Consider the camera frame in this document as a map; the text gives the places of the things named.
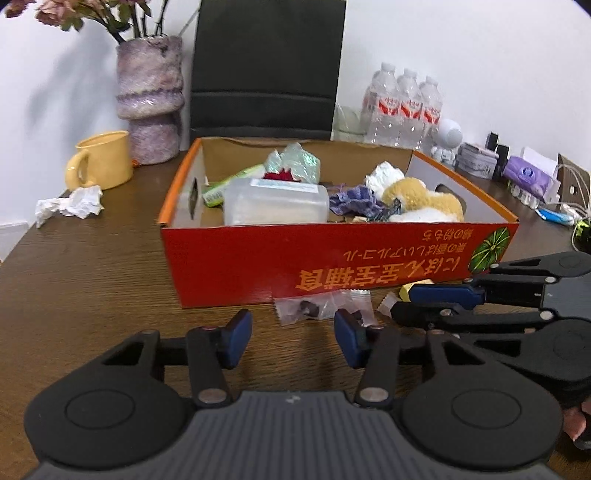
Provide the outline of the clear small bag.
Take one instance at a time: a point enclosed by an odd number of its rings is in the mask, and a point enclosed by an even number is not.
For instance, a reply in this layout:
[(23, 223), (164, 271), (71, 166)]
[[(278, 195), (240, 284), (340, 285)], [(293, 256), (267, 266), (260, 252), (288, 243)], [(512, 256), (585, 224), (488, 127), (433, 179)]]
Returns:
[(392, 317), (391, 310), (398, 302), (400, 302), (400, 297), (394, 293), (393, 291), (388, 292), (382, 302), (377, 307), (377, 311), (384, 316), (389, 318)]
[(345, 309), (363, 326), (377, 325), (369, 290), (341, 290), (335, 299), (337, 309)]

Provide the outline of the clear bag with black parts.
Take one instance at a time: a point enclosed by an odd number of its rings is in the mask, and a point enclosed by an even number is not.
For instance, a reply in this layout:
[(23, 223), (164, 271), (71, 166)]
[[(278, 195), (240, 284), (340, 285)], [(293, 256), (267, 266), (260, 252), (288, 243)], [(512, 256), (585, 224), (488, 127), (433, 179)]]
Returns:
[(331, 293), (300, 297), (276, 298), (273, 307), (281, 326), (304, 320), (327, 320), (335, 314), (335, 299)]

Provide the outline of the white and tan plush toy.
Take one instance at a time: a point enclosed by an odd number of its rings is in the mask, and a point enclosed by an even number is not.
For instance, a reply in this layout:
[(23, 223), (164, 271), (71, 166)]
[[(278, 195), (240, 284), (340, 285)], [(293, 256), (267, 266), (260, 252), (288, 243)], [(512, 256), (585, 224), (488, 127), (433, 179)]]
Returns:
[(460, 223), (464, 210), (460, 200), (451, 193), (430, 190), (418, 178), (406, 177), (383, 193), (381, 201), (389, 206), (399, 205), (389, 221), (392, 223)]

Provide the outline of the purple knitted drawstring pouch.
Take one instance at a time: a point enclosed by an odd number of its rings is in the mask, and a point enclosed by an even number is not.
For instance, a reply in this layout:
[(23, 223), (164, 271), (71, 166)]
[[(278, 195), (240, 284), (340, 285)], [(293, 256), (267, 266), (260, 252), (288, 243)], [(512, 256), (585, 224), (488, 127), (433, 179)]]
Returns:
[(358, 185), (332, 194), (329, 197), (329, 209), (335, 215), (374, 217), (385, 209), (385, 205), (366, 185)]

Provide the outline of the translucent plastic storage box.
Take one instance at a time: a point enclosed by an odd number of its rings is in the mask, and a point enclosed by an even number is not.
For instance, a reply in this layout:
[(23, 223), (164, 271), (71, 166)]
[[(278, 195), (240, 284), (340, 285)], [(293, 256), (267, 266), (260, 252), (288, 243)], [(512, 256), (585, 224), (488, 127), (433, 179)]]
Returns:
[(329, 194), (322, 185), (243, 179), (225, 192), (225, 226), (320, 224), (329, 220)]

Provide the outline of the green tissue pack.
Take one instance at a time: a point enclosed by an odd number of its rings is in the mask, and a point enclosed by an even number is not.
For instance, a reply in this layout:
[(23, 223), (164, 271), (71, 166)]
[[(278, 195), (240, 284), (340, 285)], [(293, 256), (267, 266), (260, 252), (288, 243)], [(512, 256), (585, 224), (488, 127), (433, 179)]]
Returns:
[(243, 169), (221, 182), (212, 184), (207, 187), (202, 194), (204, 205), (208, 208), (221, 206), (225, 198), (225, 192), (228, 191), (233, 184), (240, 183), (243, 179), (262, 179), (264, 174), (266, 174), (266, 167), (264, 167), (263, 164), (257, 164)]

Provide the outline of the white tissue ball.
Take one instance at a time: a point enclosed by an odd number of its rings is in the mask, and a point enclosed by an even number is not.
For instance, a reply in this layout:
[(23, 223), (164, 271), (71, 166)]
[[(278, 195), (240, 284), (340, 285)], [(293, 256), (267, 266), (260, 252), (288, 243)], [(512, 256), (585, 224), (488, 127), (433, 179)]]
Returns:
[(381, 200), (387, 188), (404, 178), (405, 173), (401, 169), (385, 161), (365, 177), (365, 184), (377, 200)]

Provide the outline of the red paper flower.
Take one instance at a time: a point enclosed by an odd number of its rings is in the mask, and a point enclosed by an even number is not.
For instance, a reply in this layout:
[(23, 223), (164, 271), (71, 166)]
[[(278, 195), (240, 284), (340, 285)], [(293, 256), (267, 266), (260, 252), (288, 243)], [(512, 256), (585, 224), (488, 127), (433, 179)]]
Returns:
[(266, 174), (263, 176), (263, 179), (283, 182), (297, 182), (297, 179), (294, 178), (293, 174), (291, 174), (290, 169), (280, 169), (279, 172), (266, 172)]

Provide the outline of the iridescent plastic bag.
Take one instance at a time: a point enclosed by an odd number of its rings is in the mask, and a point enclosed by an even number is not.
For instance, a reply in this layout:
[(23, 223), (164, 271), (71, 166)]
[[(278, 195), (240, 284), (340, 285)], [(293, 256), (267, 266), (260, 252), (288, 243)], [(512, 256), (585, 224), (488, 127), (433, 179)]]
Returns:
[(290, 172), (294, 180), (304, 183), (318, 184), (321, 180), (321, 160), (297, 142), (288, 144), (283, 151), (271, 152), (264, 161), (264, 168), (266, 173)]

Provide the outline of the purple wet wipes pack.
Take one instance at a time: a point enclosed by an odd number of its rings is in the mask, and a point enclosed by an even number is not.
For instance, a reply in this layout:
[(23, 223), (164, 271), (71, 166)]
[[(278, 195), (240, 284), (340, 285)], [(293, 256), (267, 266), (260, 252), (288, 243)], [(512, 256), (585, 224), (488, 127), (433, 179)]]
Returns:
[(511, 156), (502, 175), (539, 200), (548, 203), (555, 199), (560, 183), (521, 157)]

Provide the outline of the right water bottle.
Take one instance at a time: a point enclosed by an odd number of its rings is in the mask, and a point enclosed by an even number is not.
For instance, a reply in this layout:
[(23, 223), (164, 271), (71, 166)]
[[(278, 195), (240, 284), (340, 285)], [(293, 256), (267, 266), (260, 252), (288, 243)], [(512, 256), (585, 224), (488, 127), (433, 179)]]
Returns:
[(443, 97), (439, 90), (439, 83), (431, 76), (427, 76), (420, 84), (423, 97), (423, 123), (424, 129), (421, 140), (421, 150), (429, 154), (434, 145), (433, 135), (437, 131), (441, 112), (443, 109)]

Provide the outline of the clear glass cup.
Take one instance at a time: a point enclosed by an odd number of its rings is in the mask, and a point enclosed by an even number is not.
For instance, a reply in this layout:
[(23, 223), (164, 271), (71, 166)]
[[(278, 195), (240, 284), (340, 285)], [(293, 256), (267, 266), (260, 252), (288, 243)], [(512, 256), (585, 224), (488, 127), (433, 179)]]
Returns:
[(365, 135), (360, 109), (336, 104), (332, 119), (332, 141), (363, 143)]

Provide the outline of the crumpled white paper by mug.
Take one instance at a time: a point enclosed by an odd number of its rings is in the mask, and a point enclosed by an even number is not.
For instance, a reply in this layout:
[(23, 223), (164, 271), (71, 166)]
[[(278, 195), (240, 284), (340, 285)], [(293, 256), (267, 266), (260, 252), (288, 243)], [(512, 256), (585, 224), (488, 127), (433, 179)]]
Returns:
[(94, 185), (77, 188), (68, 197), (39, 200), (35, 206), (35, 225), (40, 228), (55, 213), (78, 219), (98, 216), (103, 210), (102, 195), (101, 188)]

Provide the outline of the white booklet at left edge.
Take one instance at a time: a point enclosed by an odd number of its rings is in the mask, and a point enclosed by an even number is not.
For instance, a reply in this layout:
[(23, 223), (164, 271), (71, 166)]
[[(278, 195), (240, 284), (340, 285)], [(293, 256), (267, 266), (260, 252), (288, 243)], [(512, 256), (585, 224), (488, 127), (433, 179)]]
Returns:
[(0, 261), (4, 262), (10, 252), (29, 230), (27, 222), (6, 223), (0, 225)]

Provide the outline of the dried pink rose bouquet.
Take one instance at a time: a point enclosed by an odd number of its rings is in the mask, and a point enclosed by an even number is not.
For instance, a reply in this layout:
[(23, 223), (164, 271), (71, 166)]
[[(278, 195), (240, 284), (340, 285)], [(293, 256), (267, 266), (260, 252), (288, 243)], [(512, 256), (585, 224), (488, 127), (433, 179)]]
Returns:
[(147, 27), (152, 10), (150, 2), (145, 0), (4, 0), (1, 12), (7, 18), (16, 18), (33, 7), (38, 22), (65, 32), (79, 32), (87, 22), (94, 22), (122, 44), (126, 42), (123, 34), (127, 31), (130, 31), (131, 39), (161, 36), (168, 4), (167, 0), (160, 2), (152, 31)]

